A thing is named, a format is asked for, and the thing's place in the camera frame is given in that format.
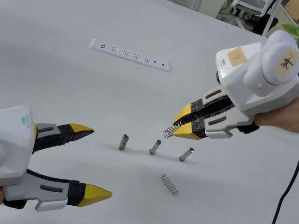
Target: electrical outlet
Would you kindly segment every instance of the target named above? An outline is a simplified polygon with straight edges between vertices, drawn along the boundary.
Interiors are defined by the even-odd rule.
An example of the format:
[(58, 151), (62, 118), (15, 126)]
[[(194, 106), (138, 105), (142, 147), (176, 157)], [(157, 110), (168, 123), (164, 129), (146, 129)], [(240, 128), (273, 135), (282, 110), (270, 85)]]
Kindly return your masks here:
[(133, 50), (116, 47), (115, 45), (106, 44), (105, 42), (97, 41), (93, 39), (90, 44), (90, 48), (93, 50), (99, 50), (111, 55), (122, 57), (133, 62), (144, 64), (163, 71), (170, 71), (170, 65), (166, 60), (161, 60), (153, 56), (135, 52)]

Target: white table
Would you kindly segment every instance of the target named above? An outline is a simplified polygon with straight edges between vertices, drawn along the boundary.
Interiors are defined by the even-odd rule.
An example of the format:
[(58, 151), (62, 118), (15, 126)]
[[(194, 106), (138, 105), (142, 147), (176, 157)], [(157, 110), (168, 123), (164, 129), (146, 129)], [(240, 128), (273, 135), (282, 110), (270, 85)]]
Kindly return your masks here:
[[(37, 213), (0, 208), (3, 224), (269, 223), (299, 157), (298, 135), (273, 128), (228, 140), (163, 140), (188, 103), (217, 85), (217, 51), (265, 39), (163, 0), (0, 3), (0, 105), (31, 105), (37, 123), (96, 133), (34, 154), (36, 172), (98, 184), (111, 199)], [(156, 55), (171, 73), (88, 48), (93, 38)], [(128, 148), (116, 149), (128, 134)], [(185, 163), (178, 156), (195, 152)], [(180, 191), (167, 194), (167, 173)], [(279, 223), (299, 218), (299, 185)]]

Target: green plant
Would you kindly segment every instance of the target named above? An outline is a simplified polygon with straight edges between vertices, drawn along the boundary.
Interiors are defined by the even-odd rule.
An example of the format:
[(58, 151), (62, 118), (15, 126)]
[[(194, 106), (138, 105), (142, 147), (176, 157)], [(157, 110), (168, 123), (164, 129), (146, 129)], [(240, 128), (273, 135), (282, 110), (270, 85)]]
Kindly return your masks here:
[(282, 24), (281, 26), (282, 26), (282, 29), (284, 29), (286, 32), (295, 36), (295, 38), (297, 39), (298, 47), (299, 47), (299, 27), (296, 27), (295, 25), (291, 25), (291, 24)]

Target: metal bolt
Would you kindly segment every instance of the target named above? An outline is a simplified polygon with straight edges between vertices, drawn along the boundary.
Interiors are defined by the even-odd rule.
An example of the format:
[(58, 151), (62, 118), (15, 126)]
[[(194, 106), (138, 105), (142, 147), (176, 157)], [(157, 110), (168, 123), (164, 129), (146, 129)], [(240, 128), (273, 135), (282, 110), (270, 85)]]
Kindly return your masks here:
[(182, 154), (178, 159), (180, 162), (185, 162), (186, 158), (194, 152), (193, 148), (189, 148), (184, 154)]
[(121, 138), (120, 146), (118, 147), (118, 149), (121, 151), (124, 150), (128, 141), (129, 141), (129, 136), (124, 134), (123, 137)]
[(155, 142), (155, 144), (153, 145), (153, 147), (149, 150), (149, 154), (150, 155), (154, 155), (156, 153), (156, 150), (158, 149), (158, 147), (160, 146), (161, 144), (161, 140), (157, 140)]

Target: coil spring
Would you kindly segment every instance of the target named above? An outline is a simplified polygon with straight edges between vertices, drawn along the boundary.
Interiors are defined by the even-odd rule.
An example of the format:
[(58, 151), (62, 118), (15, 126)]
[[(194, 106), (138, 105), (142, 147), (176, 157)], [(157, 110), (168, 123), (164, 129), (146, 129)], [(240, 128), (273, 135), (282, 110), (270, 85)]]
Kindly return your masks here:
[(129, 141), (129, 136), (124, 134), (123, 137), (121, 138), (120, 146), (118, 147), (119, 150), (121, 151), (124, 150), (128, 141)]
[(167, 128), (165, 131), (163, 131), (163, 136), (168, 139), (171, 136), (173, 136), (173, 133), (178, 130), (181, 126), (183, 126), (185, 123), (183, 121), (178, 122), (177, 124)]
[(160, 177), (161, 181), (163, 182), (163, 184), (167, 187), (167, 189), (169, 190), (169, 192), (175, 196), (178, 193), (177, 188), (173, 185), (173, 183), (169, 180), (168, 176), (166, 174), (163, 174)]

